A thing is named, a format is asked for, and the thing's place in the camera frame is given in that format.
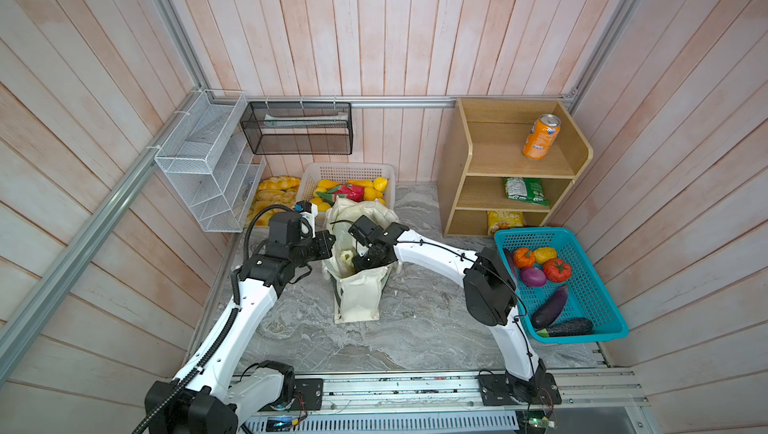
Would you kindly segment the cream canvas tote bag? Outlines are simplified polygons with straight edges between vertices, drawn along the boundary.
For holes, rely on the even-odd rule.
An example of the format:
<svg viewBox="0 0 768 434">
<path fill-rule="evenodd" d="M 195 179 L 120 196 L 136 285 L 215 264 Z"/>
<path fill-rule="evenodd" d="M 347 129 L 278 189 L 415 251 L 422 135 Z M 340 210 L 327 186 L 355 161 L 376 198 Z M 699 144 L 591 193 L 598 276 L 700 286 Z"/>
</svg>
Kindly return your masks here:
<svg viewBox="0 0 768 434">
<path fill-rule="evenodd" d="M 356 272 L 348 277 L 341 277 L 336 260 L 342 250 L 354 249 L 365 252 L 360 244 L 348 233 L 351 224 L 361 216 L 367 216 L 373 222 L 386 228 L 390 223 L 399 221 L 395 212 L 376 201 L 353 202 L 342 198 L 325 214 L 324 227 L 335 237 L 333 255 L 322 261 L 322 271 L 330 279 L 334 293 L 334 322 L 336 324 L 377 321 L 380 318 L 379 304 L 384 287 L 391 274 L 401 270 L 401 262 L 388 266 Z"/>
</svg>

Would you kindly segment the orange toy pumpkin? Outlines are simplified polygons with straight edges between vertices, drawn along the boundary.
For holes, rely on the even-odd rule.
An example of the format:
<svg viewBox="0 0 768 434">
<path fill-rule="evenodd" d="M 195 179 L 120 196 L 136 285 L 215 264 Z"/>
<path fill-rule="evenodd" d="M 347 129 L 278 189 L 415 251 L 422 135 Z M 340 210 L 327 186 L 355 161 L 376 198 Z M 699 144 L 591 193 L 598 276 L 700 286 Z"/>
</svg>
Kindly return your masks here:
<svg viewBox="0 0 768 434">
<path fill-rule="evenodd" d="M 535 253 L 525 247 L 520 247 L 513 252 L 513 264 L 518 269 L 533 267 L 536 263 Z"/>
</svg>

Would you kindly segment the yellow plastic grocery bag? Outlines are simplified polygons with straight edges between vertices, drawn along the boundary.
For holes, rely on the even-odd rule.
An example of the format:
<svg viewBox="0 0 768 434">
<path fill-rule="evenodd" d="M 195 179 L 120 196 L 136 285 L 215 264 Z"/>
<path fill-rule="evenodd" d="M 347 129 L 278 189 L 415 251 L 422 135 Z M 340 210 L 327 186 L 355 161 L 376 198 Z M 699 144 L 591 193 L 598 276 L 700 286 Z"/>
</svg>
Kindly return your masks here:
<svg viewBox="0 0 768 434">
<path fill-rule="evenodd" d="M 354 249 L 342 250 L 336 257 L 341 277 L 348 277 L 356 273 L 354 258 L 357 252 Z"/>
</svg>

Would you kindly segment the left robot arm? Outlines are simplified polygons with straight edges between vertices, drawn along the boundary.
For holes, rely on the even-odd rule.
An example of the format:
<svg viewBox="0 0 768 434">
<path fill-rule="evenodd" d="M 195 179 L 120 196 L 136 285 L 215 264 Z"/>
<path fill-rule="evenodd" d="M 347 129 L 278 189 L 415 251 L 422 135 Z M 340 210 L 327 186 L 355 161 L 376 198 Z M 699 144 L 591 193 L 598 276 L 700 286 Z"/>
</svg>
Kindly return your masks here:
<svg viewBox="0 0 768 434">
<path fill-rule="evenodd" d="M 243 242 L 233 269 L 232 297 L 212 331 L 169 382 L 157 381 L 145 397 L 138 433 L 236 433 L 260 409 L 294 399 L 292 367 L 261 361 L 247 380 L 232 381 L 247 344 L 285 287 L 310 274 L 314 261 L 331 257 L 334 236 L 316 231 L 316 209 L 274 205 L 269 232 L 256 248 Z"/>
</svg>

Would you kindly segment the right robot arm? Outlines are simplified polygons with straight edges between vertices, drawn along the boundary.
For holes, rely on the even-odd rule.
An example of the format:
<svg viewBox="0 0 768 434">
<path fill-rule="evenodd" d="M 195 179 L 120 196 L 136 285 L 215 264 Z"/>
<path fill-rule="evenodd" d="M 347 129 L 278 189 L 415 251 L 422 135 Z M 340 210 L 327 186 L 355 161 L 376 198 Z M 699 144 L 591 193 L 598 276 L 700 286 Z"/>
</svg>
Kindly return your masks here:
<svg viewBox="0 0 768 434">
<path fill-rule="evenodd" d="M 356 270 L 381 267 L 394 261 L 419 265 L 464 289 L 466 309 L 487 326 L 504 359 L 503 375 L 487 374 L 502 383 L 495 392 L 519 404 L 554 406 L 562 397 L 554 376 L 534 352 L 522 327 L 523 303 L 497 250 L 470 251 L 422 236 L 393 222 L 381 227 L 366 216 L 352 221 L 348 233 L 362 249 L 352 258 Z"/>
</svg>

